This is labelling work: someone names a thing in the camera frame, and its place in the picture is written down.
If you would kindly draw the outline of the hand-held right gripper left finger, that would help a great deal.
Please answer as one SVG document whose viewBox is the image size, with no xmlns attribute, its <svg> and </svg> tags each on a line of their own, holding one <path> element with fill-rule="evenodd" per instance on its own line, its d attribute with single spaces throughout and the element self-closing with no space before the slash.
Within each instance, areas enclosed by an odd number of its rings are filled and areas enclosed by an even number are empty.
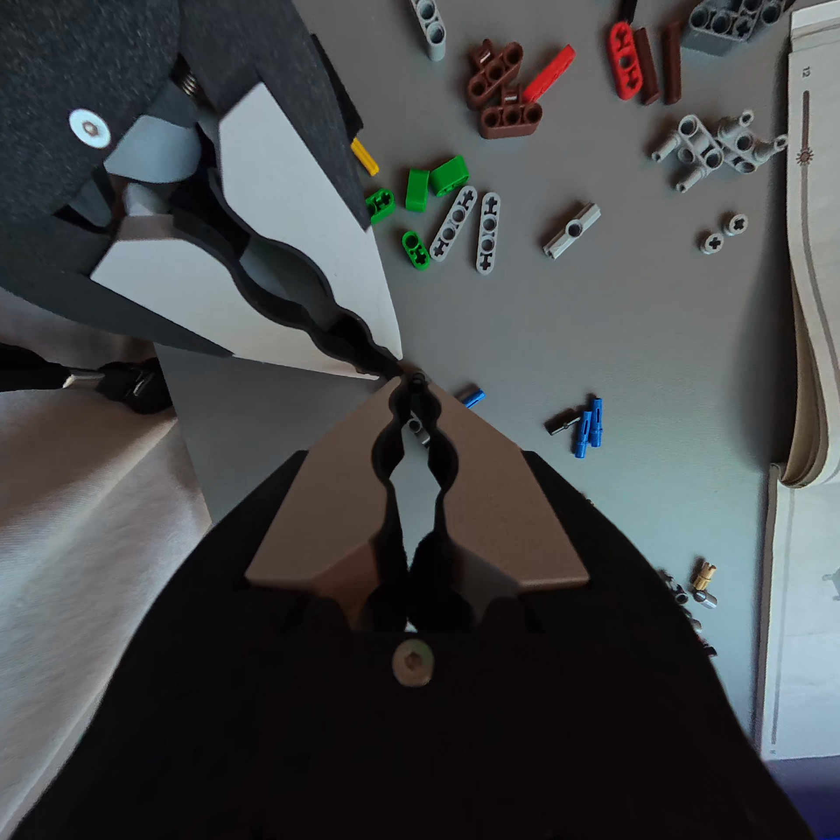
<svg viewBox="0 0 840 840">
<path fill-rule="evenodd" d="M 395 377 L 323 435 L 290 484 L 245 573 L 252 585 L 334 600 L 352 629 L 393 625 L 406 581 L 391 474 L 404 456 Z"/>
</svg>

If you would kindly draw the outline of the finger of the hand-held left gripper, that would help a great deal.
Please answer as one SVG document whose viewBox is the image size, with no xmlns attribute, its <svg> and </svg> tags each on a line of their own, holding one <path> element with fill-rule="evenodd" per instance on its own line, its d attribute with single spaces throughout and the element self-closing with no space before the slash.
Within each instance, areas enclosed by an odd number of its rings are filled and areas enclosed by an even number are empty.
<svg viewBox="0 0 840 840">
<path fill-rule="evenodd" d="M 91 278 L 230 356 L 324 374 L 397 374 L 372 227 L 324 175 L 195 175 L 166 213 L 128 213 Z"/>
<path fill-rule="evenodd" d="M 366 209 L 354 216 L 267 85 L 196 133 L 210 160 L 141 216 L 141 306 L 236 359 L 399 375 Z"/>
</svg>

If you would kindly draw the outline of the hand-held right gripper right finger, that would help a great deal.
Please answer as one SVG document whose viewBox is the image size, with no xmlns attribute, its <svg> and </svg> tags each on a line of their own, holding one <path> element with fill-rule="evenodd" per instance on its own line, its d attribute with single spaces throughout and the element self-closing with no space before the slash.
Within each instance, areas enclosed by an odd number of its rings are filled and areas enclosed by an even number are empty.
<svg viewBox="0 0 840 840">
<path fill-rule="evenodd" d="M 439 485 L 410 571 L 416 627 L 473 627 L 503 597 L 577 589 L 589 573 L 524 451 L 453 396 L 411 380 Z"/>
</svg>

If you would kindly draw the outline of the thin grey lego liftarm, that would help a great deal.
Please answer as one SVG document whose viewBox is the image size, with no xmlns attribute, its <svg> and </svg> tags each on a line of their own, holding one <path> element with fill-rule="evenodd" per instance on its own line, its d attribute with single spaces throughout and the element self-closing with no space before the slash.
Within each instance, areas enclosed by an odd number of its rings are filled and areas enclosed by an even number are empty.
<svg viewBox="0 0 840 840">
<path fill-rule="evenodd" d="M 460 230 L 476 206 L 477 199 L 478 193 L 474 186 L 464 185 L 460 189 L 433 243 L 429 246 L 431 260 L 441 262 L 446 258 Z"/>
<path fill-rule="evenodd" d="M 491 273 L 496 263 L 500 208 L 498 193 L 487 192 L 483 196 L 476 252 L 476 270 L 483 277 Z"/>
</svg>

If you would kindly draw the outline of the light grey lego beam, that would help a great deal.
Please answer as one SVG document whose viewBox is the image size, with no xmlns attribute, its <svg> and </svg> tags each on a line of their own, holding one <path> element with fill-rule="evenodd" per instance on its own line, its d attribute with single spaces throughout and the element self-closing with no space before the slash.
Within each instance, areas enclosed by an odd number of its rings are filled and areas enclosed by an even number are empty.
<svg viewBox="0 0 840 840">
<path fill-rule="evenodd" d="M 446 27 L 435 1 L 410 1 L 416 21 L 421 29 L 424 46 L 430 60 L 445 58 Z"/>
</svg>

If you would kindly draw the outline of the grey lego axle connector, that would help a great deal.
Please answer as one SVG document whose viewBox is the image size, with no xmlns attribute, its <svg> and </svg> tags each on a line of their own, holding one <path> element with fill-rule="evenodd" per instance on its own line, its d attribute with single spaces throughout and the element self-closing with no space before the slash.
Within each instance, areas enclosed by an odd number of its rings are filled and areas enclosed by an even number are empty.
<svg viewBox="0 0 840 840">
<path fill-rule="evenodd" d="M 543 253 L 557 259 L 572 244 L 578 241 L 600 217 L 601 208 L 595 203 L 589 203 L 573 216 L 551 240 L 543 247 Z"/>
</svg>

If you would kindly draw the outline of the red flat lego piece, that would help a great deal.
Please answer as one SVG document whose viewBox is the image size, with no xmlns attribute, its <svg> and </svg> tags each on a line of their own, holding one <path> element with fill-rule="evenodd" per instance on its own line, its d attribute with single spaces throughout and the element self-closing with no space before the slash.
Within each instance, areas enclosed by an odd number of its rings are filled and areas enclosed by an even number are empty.
<svg viewBox="0 0 840 840">
<path fill-rule="evenodd" d="M 525 103 L 538 102 L 571 67 L 575 58 L 576 52 L 573 46 L 564 46 L 523 89 L 521 100 Z"/>
</svg>

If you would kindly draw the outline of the lego instruction booklet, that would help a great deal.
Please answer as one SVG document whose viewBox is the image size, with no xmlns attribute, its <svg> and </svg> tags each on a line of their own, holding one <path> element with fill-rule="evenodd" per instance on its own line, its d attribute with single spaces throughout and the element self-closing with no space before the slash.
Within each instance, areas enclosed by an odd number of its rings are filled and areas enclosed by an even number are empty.
<svg viewBox="0 0 840 840">
<path fill-rule="evenodd" d="M 839 752 L 839 11 L 791 16 L 786 227 L 797 385 L 770 470 L 756 739 L 766 760 Z"/>
</svg>

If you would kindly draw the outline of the red lego beam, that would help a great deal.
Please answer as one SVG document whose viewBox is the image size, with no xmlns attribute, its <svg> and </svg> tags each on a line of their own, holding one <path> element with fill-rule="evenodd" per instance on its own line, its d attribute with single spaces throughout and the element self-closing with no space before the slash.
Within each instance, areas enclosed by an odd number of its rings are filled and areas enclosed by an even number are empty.
<svg viewBox="0 0 840 840">
<path fill-rule="evenodd" d="M 619 20 L 612 26 L 607 36 L 606 52 L 617 96 L 623 101 L 635 97 L 643 86 L 644 75 L 639 64 L 634 32 L 628 22 Z"/>
</svg>

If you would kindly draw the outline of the dark brown lego tube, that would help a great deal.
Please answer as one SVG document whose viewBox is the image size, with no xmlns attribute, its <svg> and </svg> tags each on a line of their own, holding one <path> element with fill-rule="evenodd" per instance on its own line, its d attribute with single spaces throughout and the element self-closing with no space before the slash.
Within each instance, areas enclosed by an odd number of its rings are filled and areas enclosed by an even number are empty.
<svg viewBox="0 0 840 840">
<path fill-rule="evenodd" d="M 633 38 L 637 53 L 637 63 L 642 75 L 642 85 L 639 90 L 639 101 L 642 102 L 643 105 L 649 106 L 659 100 L 662 96 L 653 51 L 650 46 L 646 28 L 635 29 L 633 32 Z"/>
<path fill-rule="evenodd" d="M 661 31 L 661 50 L 664 70 L 664 103 L 676 105 L 681 100 L 681 53 L 680 40 L 682 23 L 675 20 Z"/>
</svg>

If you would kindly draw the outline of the grey lego pin connector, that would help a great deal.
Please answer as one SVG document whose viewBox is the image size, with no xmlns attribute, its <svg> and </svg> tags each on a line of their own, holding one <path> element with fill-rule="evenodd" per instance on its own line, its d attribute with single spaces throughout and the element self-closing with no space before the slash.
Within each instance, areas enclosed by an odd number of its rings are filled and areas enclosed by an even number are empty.
<svg viewBox="0 0 840 840">
<path fill-rule="evenodd" d="M 649 157 L 659 163 L 672 154 L 676 155 L 685 170 L 675 183 L 675 190 L 680 194 L 685 194 L 699 181 L 720 169 L 724 161 L 721 145 L 693 113 L 684 116 L 665 140 L 650 152 Z"/>
<path fill-rule="evenodd" d="M 722 148 L 724 162 L 743 175 L 754 173 L 774 155 L 788 147 L 786 133 L 762 140 L 753 132 L 754 111 L 745 109 L 736 117 L 722 118 L 716 129 L 716 140 Z"/>
</svg>

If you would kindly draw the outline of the dark grey lego block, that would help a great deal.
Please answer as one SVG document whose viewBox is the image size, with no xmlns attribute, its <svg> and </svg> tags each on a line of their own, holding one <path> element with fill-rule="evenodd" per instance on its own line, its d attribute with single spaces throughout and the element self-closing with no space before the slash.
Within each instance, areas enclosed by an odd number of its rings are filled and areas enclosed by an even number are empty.
<svg viewBox="0 0 840 840">
<path fill-rule="evenodd" d="M 681 45 L 710 56 L 725 56 L 775 26 L 791 5 L 785 1 L 703 1 L 691 10 Z"/>
</svg>

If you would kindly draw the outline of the person's pale clothing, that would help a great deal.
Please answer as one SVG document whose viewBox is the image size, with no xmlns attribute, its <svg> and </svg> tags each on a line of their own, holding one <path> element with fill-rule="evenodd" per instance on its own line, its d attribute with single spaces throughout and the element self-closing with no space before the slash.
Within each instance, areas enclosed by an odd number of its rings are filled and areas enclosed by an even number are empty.
<svg viewBox="0 0 840 840">
<path fill-rule="evenodd" d="M 68 761 L 211 519 L 172 408 L 2 394 L 2 838 Z"/>
</svg>

